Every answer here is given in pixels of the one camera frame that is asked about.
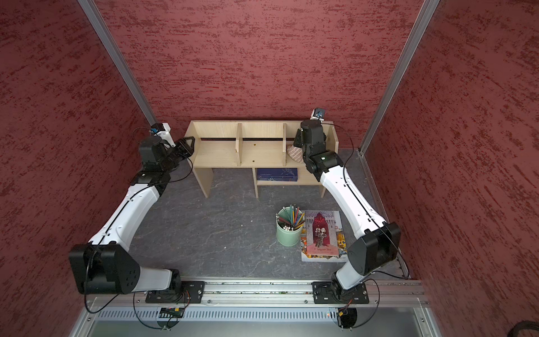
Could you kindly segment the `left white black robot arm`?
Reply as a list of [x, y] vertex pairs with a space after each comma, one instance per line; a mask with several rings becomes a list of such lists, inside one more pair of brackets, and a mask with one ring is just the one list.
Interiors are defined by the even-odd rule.
[[195, 143], [192, 136], [173, 141], [163, 132], [141, 142], [142, 168], [132, 179], [125, 198], [88, 243], [74, 246], [69, 253], [80, 294], [180, 293], [177, 270], [143, 267], [129, 249], [148, 211], [167, 185], [174, 182], [171, 172], [195, 153]]

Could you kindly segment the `pink striped knitted cloth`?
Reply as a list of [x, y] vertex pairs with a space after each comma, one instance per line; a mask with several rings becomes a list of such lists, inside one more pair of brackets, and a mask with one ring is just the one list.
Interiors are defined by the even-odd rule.
[[290, 145], [286, 150], [287, 155], [295, 162], [303, 164], [303, 150], [301, 147]]

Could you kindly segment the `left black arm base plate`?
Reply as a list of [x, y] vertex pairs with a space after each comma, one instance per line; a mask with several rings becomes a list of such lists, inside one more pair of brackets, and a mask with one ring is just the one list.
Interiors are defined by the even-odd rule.
[[206, 282], [182, 281], [174, 289], [148, 292], [145, 302], [150, 304], [200, 304]]

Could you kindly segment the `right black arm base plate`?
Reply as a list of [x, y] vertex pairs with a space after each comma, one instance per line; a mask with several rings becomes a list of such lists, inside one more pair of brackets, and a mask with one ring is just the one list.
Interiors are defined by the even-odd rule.
[[315, 304], [369, 304], [369, 295], [364, 284], [343, 289], [338, 282], [313, 282], [312, 293]]

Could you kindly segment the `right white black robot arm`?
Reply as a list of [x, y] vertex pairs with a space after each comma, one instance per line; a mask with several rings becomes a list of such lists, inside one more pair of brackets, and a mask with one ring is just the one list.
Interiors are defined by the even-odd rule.
[[337, 289], [347, 291], [397, 258], [401, 229], [396, 223], [388, 223], [359, 192], [345, 162], [326, 147], [320, 120], [302, 121], [294, 144], [302, 149], [306, 169], [338, 203], [356, 238], [348, 247], [348, 262], [334, 277]]

